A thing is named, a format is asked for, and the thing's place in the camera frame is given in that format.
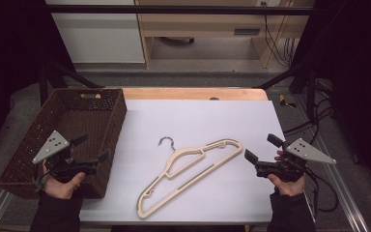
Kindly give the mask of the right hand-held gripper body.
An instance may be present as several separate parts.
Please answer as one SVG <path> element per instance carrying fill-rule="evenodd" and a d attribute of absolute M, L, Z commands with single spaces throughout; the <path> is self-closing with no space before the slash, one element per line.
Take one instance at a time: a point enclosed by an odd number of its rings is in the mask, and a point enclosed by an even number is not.
<path fill-rule="evenodd" d="M 302 138 L 292 143 L 284 141 L 282 159 L 276 162 L 259 161 L 254 165 L 257 176 L 267 178 L 274 174 L 283 182 L 296 182 L 305 172 L 309 161 L 336 164 L 336 160 L 316 149 Z"/>

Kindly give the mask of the white cabinet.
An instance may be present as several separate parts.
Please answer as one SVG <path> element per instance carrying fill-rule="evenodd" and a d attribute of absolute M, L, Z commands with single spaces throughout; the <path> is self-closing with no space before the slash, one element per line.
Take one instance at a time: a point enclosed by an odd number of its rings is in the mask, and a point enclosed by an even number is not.
<path fill-rule="evenodd" d="M 53 14 L 75 64 L 144 63 L 136 14 Z"/>

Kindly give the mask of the beige clothes hanger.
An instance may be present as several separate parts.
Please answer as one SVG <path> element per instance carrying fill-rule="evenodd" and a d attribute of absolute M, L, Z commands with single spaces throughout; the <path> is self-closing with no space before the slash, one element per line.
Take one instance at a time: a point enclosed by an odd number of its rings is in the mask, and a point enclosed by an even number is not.
<path fill-rule="evenodd" d="M 210 164 L 207 168 L 196 174 L 191 179 L 187 180 L 184 184 L 180 185 L 179 187 L 175 188 L 171 193 L 157 202 L 154 206 L 150 209 L 145 210 L 143 208 L 143 202 L 146 198 L 150 197 L 155 190 L 157 184 L 159 184 L 164 178 L 168 180 L 172 180 L 173 178 L 177 177 L 181 173 L 188 170 L 191 166 L 195 165 L 197 162 L 204 159 L 207 155 L 207 152 L 213 149 L 225 149 L 227 146 L 232 146 L 234 148 L 228 155 L 224 158 L 221 158 L 218 161 L 215 161 L 213 164 Z M 183 148 L 180 150 L 175 150 L 174 153 L 168 159 L 164 169 L 152 180 L 152 182 L 139 194 L 136 203 L 136 211 L 140 218 L 147 218 L 151 214 L 153 214 L 156 210 L 164 206 L 167 202 L 175 198 L 176 196 L 180 195 L 194 184 L 198 183 L 200 180 L 217 170 L 221 165 L 226 163 L 227 161 L 233 159 L 237 155 L 243 152 L 243 145 L 234 140 L 234 139 L 220 139 L 215 142 L 203 145 L 197 148 Z M 196 158 L 189 163 L 185 164 L 179 170 L 171 173 L 172 167 L 174 163 L 183 158 L 185 156 L 196 155 Z"/>

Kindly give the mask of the brown woven basket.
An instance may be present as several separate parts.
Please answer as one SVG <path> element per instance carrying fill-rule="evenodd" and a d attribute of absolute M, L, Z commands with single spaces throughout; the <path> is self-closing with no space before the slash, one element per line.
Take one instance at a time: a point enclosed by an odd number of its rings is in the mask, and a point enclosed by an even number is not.
<path fill-rule="evenodd" d="M 90 160 L 109 153 L 94 175 L 86 177 L 80 190 L 87 199 L 105 196 L 127 106 L 121 89 L 56 89 L 45 102 L 0 176 L 0 188 L 23 199 L 36 199 L 32 159 L 47 138 L 58 131 L 66 139 L 86 134 L 88 139 L 73 148 L 76 160 Z"/>

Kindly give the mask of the white table sheet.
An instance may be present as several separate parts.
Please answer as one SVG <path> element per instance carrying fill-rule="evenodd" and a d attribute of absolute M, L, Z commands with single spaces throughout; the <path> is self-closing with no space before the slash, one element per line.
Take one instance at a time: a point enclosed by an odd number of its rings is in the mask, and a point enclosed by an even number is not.
<path fill-rule="evenodd" d="M 110 224 L 268 222 L 273 186 L 243 155 L 233 156 L 184 192 L 142 218 L 138 198 L 170 156 L 221 139 L 236 140 L 260 160 L 277 151 L 267 137 L 283 134 L 271 101 L 129 101 L 101 200 L 84 202 L 80 217 Z"/>

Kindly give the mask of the dark curtain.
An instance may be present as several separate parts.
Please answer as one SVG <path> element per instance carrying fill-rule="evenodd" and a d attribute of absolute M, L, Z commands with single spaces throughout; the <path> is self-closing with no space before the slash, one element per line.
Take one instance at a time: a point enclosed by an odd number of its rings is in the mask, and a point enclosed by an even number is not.
<path fill-rule="evenodd" d="M 371 0 L 315 0 L 296 58 L 328 27 L 314 71 L 333 84 L 333 104 L 351 146 L 371 168 Z"/>
<path fill-rule="evenodd" d="M 52 14 L 34 11 L 46 0 L 0 0 L 0 129 L 12 93 L 36 83 L 45 58 L 74 66 Z"/>

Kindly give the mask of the person's right hand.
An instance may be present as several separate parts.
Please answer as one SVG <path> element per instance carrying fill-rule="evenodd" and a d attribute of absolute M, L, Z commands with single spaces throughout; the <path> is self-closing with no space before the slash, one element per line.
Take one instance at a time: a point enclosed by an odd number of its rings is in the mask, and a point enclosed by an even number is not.
<path fill-rule="evenodd" d="M 283 182 L 274 174 L 269 174 L 268 179 L 278 189 L 280 195 L 296 196 L 304 192 L 304 175 L 302 175 L 296 182 Z"/>

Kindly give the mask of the person's left hand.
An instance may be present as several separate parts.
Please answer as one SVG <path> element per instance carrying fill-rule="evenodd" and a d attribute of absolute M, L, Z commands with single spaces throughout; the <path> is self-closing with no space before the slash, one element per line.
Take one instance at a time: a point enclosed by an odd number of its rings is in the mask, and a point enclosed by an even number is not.
<path fill-rule="evenodd" d="M 43 191 L 54 198 L 71 199 L 73 193 L 80 187 L 84 178 L 85 173 L 79 172 L 69 182 L 61 183 L 50 174 L 47 174 L 43 181 Z"/>

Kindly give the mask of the black slanted frame strut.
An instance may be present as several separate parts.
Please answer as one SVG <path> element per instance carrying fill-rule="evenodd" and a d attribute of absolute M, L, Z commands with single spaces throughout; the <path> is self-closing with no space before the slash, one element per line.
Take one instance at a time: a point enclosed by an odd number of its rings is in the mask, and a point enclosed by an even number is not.
<path fill-rule="evenodd" d="M 273 79 L 260 84 L 257 86 L 257 89 L 267 90 L 273 85 L 281 82 L 282 80 L 292 77 L 293 80 L 289 87 L 289 90 L 292 94 L 297 94 L 306 88 L 306 115 L 311 122 L 316 121 L 316 116 L 314 113 L 315 109 L 315 91 L 316 91 L 316 75 L 313 72 L 313 69 L 310 65 L 305 62 L 300 62 L 293 67 L 291 67 L 286 72 L 279 74 Z"/>
<path fill-rule="evenodd" d="M 43 63 L 39 74 L 41 104 L 44 104 L 48 99 L 47 84 L 50 84 L 54 89 L 68 87 L 68 84 L 64 79 L 65 76 L 72 78 L 88 88 L 100 88 L 100 85 L 84 78 L 77 72 L 62 66 L 59 63 L 46 62 Z"/>

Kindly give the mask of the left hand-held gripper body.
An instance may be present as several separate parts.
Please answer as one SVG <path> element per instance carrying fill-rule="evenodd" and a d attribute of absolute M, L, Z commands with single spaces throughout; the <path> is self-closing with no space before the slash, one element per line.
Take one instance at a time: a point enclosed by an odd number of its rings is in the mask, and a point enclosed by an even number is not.
<path fill-rule="evenodd" d="M 74 159 L 71 155 L 73 147 L 70 140 L 54 130 L 32 158 L 32 163 L 38 165 L 43 162 L 46 172 L 61 183 L 69 182 L 79 172 L 84 172 L 86 176 L 96 175 L 100 161 L 97 158 Z"/>

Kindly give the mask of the light wooden desk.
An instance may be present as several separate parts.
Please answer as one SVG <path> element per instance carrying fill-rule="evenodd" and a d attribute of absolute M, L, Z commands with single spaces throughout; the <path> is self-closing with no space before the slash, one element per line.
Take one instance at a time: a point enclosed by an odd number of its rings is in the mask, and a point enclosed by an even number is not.
<path fill-rule="evenodd" d="M 313 7 L 316 0 L 133 0 L 137 6 L 221 6 L 221 7 Z M 283 38 L 298 40 L 306 15 L 248 14 L 139 14 L 141 35 L 148 43 L 157 37 L 248 37 L 263 68 L 267 68 Z"/>

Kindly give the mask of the yellow and black tape piece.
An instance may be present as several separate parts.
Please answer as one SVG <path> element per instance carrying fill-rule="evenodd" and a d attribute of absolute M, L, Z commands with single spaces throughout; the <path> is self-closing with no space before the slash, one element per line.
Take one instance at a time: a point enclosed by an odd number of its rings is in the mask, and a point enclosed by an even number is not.
<path fill-rule="evenodd" d="M 297 107 L 295 103 L 286 102 L 285 97 L 283 95 L 279 95 L 279 103 L 280 105 L 284 105 L 284 106 L 291 107 L 291 108 Z"/>

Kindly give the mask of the black horizontal frame bar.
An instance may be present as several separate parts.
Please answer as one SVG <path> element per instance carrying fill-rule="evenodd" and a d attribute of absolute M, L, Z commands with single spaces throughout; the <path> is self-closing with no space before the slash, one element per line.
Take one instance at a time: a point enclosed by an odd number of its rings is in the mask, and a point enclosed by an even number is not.
<path fill-rule="evenodd" d="M 313 8 L 214 7 L 214 6 L 123 6 L 47 5 L 51 13 L 65 14 L 169 14 L 169 15 L 312 15 Z"/>

